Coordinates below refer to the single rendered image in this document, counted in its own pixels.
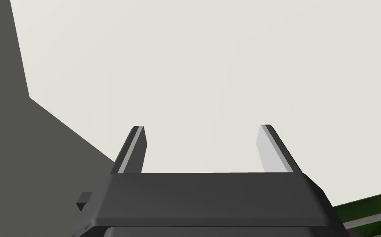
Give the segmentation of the dark green rounded object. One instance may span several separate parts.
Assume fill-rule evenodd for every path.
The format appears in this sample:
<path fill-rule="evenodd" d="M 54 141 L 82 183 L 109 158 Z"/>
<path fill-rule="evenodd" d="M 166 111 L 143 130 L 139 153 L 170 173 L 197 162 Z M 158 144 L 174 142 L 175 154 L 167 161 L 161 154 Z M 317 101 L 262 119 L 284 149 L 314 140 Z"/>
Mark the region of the dark green rounded object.
<path fill-rule="evenodd" d="M 376 195 L 334 207 L 343 223 L 381 214 L 381 195 Z M 353 231 L 364 237 L 381 237 L 381 221 L 361 225 Z"/>

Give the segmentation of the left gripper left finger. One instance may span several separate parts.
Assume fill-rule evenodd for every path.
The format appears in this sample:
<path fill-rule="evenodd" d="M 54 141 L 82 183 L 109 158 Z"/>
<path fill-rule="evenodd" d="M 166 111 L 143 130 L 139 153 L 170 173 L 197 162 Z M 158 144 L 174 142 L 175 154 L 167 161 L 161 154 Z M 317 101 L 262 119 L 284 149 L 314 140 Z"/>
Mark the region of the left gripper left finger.
<path fill-rule="evenodd" d="M 144 126 L 134 126 L 124 141 L 110 173 L 142 173 L 146 151 Z"/>

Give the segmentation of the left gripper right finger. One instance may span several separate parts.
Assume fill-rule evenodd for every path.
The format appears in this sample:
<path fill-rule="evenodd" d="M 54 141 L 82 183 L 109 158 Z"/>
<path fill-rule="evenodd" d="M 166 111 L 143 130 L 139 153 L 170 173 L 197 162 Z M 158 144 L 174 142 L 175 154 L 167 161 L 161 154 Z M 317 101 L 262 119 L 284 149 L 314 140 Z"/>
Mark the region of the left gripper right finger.
<path fill-rule="evenodd" d="M 260 125 L 256 145 L 264 172 L 302 172 L 272 125 Z"/>

